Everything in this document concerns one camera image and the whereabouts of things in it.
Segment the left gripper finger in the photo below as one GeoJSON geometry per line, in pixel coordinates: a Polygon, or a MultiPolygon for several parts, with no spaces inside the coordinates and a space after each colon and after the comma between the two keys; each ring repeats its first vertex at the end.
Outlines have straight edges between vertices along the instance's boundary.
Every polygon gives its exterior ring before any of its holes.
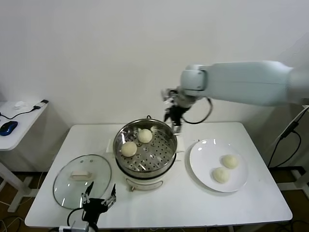
{"type": "Polygon", "coordinates": [[[110,196],[103,201],[103,205],[113,205],[116,202],[116,184],[114,184],[110,196]]]}
{"type": "Polygon", "coordinates": [[[92,182],[87,188],[86,191],[84,193],[81,194],[82,197],[82,205],[89,203],[90,199],[89,199],[89,195],[91,193],[91,190],[93,188],[94,182],[92,182]]]}

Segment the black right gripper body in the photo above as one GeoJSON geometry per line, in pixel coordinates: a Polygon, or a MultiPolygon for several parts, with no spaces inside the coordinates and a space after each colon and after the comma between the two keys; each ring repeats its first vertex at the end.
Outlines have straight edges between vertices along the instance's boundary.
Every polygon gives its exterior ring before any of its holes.
{"type": "Polygon", "coordinates": [[[182,107],[170,107],[168,109],[168,115],[172,123],[181,123],[181,118],[185,112],[186,109],[182,107]]]}

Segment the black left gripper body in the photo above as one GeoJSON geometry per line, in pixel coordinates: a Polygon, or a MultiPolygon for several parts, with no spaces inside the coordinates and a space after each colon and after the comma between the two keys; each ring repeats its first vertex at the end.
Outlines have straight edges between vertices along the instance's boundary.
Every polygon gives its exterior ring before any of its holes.
{"type": "Polygon", "coordinates": [[[108,211],[104,199],[90,198],[83,204],[84,216],[83,221],[97,224],[99,216],[108,211]]]}

